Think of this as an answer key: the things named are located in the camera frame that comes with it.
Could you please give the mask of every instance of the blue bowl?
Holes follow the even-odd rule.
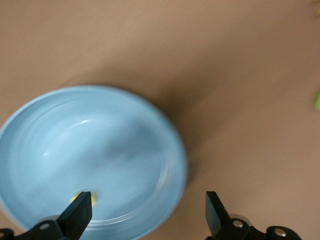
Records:
[[[82,240],[134,240],[182,197],[182,141],[153,105],[124,90],[83,85],[30,101],[0,130],[0,200],[21,227],[59,215],[77,192],[96,196]]]

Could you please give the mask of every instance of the blue plate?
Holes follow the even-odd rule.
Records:
[[[0,131],[0,200],[29,229],[77,192],[96,196],[82,240],[133,240],[159,226],[187,178],[182,141],[153,105],[105,86],[30,101]]]

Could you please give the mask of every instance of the tabletop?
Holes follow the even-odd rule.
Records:
[[[188,183],[143,240],[202,240],[206,191],[260,231],[320,235],[320,3],[0,1],[0,124],[66,86],[128,90],[180,133]],[[1,227],[21,233],[0,213]]]

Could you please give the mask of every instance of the green object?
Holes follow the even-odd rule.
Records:
[[[314,108],[315,110],[320,111],[320,92],[318,92],[315,97]]]

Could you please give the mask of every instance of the plate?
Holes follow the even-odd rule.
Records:
[[[28,230],[78,192],[96,197],[82,240],[134,240],[165,221],[187,179],[183,143],[141,97],[113,87],[51,91],[0,130],[0,201]]]

